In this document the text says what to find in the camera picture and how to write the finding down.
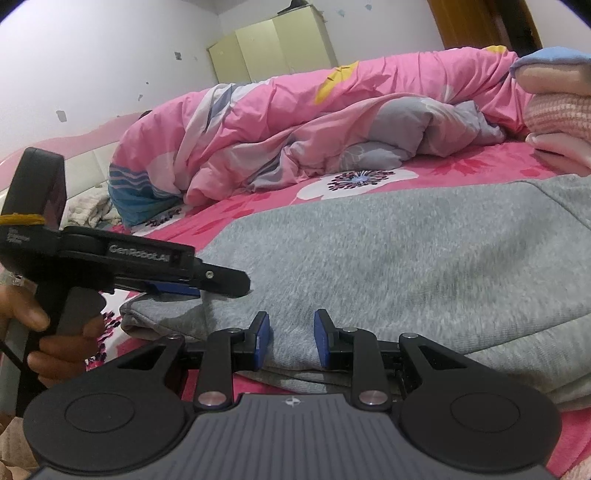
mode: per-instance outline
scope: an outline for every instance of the cabinet door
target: cabinet door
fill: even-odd
[[[290,73],[273,20],[240,28],[236,37],[253,82]]]
[[[336,67],[336,57],[322,16],[305,7],[273,19],[290,72],[312,72]]]
[[[220,83],[250,83],[244,57],[236,34],[232,33],[209,48],[217,81]]]

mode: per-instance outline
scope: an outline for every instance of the finger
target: finger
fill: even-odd
[[[65,362],[80,362],[99,350],[96,338],[50,335],[39,340],[39,350]]]
[[[52,378],[42,377],[41,375],[39,375],[38,378],[39,378],[39,382],[41,382],[47,388],[51,388],[54,385],[57,385],[58,383],[61,383],[61,380],[54,380]]]
[[[82,330],[82,336],[86,338],[98,338],[105,332],[105,319],[102,315],[93,318]]]
[[[49,327],[49,317],[33,294],[15,285],[0,286],[0,316],[5,319],[15,318],[36,332]]]
[[[86,370],[84,362],[66,362],[43,352],[29,353],[27,363],[35,373],[51,380],[69,380]]]

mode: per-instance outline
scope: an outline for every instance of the blue fabric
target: blue fabric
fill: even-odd
[[[515,76],[515,71],[519,67],[532,65],[533,63],[544,63],[547,65],[580,65],[582,63],[591,63],[591,55],[566,47],[542,48],[541,50],[516,60],[509,69],[511,76]]]
[[[154,187],[147,172],[134,172],[112,164],[109,168],[109,195],[126,228],[150,220],[181,200],[177,195]]]

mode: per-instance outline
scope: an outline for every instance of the blue stripe pattern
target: blue stripe pattern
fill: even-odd
[[[127,228],[148,221],[181,200],[180,196],[152,185],[146,171],[113,164],[109,167],[109,195]]]

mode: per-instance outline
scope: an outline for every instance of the yellow string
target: yellow string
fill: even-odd
[[[9,215],[0,215],[0,225],[45,225],[43,215],[29,213],[11,213]]]

